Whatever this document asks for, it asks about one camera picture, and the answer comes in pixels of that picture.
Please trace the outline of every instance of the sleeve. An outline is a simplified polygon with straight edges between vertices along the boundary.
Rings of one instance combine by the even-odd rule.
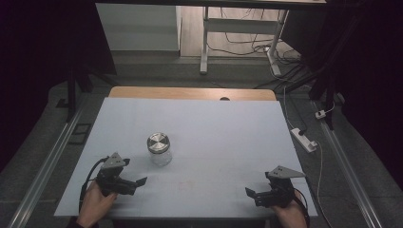
[[[83,226],[79,225],[76,220],[77,217],[71,217],[66,228],[84,228]]]

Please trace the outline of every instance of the metal lid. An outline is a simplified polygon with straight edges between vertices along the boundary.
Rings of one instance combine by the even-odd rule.
[[[151,153],[162,154],[169,149],[169,139],[164,133],[154,133],[148,137],[147,146]]]

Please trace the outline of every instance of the glass jar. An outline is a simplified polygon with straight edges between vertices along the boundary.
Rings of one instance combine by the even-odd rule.
[[[158,166],[165,166],[172,161],[172,154],[169,150],[170,142],[164,133],[157,132],[148,137],[147,147],[151,161]]]

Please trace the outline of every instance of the person's hand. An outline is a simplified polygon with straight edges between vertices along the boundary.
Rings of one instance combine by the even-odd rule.
[[[101,188],[96,181],[93,181],[86,190],[80,215],[77,224],[83,227],[91,227],[109,211],[113,201],[117,198],[117,193],[111,193],[104,197]]]
[[[301,195],[296,191],[296,196],[301,199]],[[306,228],[305,217],[299,205],[292,200],[286,208],[272,206],[278,216],[278,220],[284,228]]]

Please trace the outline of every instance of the wooden table edge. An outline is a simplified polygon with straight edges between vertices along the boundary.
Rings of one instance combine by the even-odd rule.
[[[195,88],[195,87],[149,87],[115,86],[110,98],[184,99],[230,101],[276,101],[276,95],[269,89],[244,88]]]

